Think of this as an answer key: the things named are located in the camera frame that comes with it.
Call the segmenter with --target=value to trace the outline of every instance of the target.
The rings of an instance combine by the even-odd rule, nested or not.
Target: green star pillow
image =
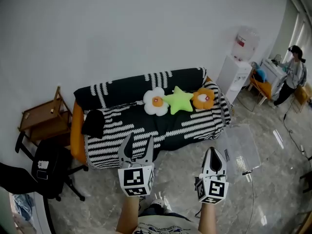
[[[174,115],[179,110],[192,112],[193,108],[190,103],[192,97],[193,94],[185,93],[178,86],[175,86],[174,93],[164,96],[162,99],[170,105],[170,113]]]

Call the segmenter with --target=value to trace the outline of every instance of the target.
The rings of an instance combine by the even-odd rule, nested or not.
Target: sofa
[[[211,109],[192,112],[170,110],[163,116],[149,115],[142,102],[145,92],[162,87],[172,94],[174,87],[193,93],[204,87],[213,90]],[[133,158],[144,154],[147,139],[154,137],[154,160],[160,151],[174,151],[190,143],[216,139],[232,118],[231,105],[219,87],[206,75],[205,68],[189,68],[151,73],[80,88],[74,92],[71,153],[81,163],[95,169],[119,167],[118,148],[129,133],[135,134]],[[105,118],[103,138],[82,135],[84,119],[92,110]]]

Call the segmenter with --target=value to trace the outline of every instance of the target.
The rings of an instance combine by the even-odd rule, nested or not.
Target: jeans
[[[140,216],[152,216],[152,215],[161,215],[161,216],[175,216],[175,217],[180,217],[183,218],[187,221],[189,221],[189,219],[187,219],[184,216],[181,216],[177,213],[164,213],[164,208],[162,208],[160,205],[158,204],[152,204],[150,205],[149,208],[146,208],[140,215]]]
[[[284,82],[284,85],[279,92],[278,99],[274,102],[274,105],[277,106],[279,104],[282,104],[284,101],[287,100],[287,98],[295,91],[295,89],[289,87],[286,82]]]

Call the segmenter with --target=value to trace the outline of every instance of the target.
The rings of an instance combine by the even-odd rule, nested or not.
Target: person
[[[302,62],[302,50],[296,45],[289,48],[289,50],[292,52],[293,58],[281,65],[281,67],[286,68],[287,76],[279,92],[278,99],[274,102],[268,102],[272,108],[282,104],[295,91],[298,85],[304,86],[307,80],[307,68]]]
[[[139,197],[126,197],[116,232],[118,234],[216,234],[215,206],[203,203],[198,228],[186,217],[172,213],[156,199],[140,216]]]

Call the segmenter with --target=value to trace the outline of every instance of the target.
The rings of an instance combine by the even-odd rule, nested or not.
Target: tile floor
[[[252,108],[256,92],[241,91],[239,98]],[[310,164],[297,150],[283,125],[283,116],[290,105],[288,99],[277,109],[265,101],[253,113],[236,99],[233,124],[247,123],[258,148],[261,166],[253,171],[254,208],[249,234],[292,233],[298,225],[298,213],[311,210],[311,193],[302,194]],[[312,156],[312,110],[306,106],[299,114],[291,108],[285,120],[294,139]],[[277,129],[284,149],[273,130]],[[198,222],[194,215],[200,209],[194,191],[194,176],[200,172],[205,151],[215,141],[188,145],[175,152],[161,152],[155,161],[156,178],[153,193],[166,195],[172,209]],[[64,186],[62,201],[50,200],[50,212],[57,234],[97,234],[113,231],[117,225],[124,195],[119,188],[116,169],[79,171],[74,175],[77,188],[86,196],[79,201]],[[219,234],[244,234],[252,213],[253,188],[245,176],[231,180],[226,200],[216,206]]]

